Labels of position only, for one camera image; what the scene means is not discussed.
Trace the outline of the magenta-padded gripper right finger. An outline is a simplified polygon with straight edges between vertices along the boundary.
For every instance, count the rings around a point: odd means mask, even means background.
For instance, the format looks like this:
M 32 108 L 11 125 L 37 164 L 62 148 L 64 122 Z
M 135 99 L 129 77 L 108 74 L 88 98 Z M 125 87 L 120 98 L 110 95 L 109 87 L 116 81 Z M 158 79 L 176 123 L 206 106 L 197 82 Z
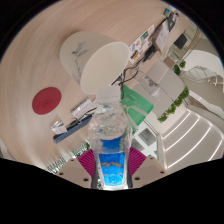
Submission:
M 129 152 L 128 169 L 133 188 L 146 186 L 167 175 L 167 171 L 154 156 L 146 157 L 133 147 Z

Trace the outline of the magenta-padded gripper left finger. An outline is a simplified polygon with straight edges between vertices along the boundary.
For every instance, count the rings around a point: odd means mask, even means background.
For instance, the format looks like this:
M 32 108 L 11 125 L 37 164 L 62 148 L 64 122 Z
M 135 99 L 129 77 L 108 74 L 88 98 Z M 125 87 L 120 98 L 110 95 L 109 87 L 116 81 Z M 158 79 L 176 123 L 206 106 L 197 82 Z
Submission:
M 98 173 L 96 172 L 93 151 L 89 149 L 77 159 L 69 159 L 67 163 L 59 170 L 57 176 L 81 187 L 96 189 L 98 183 Z

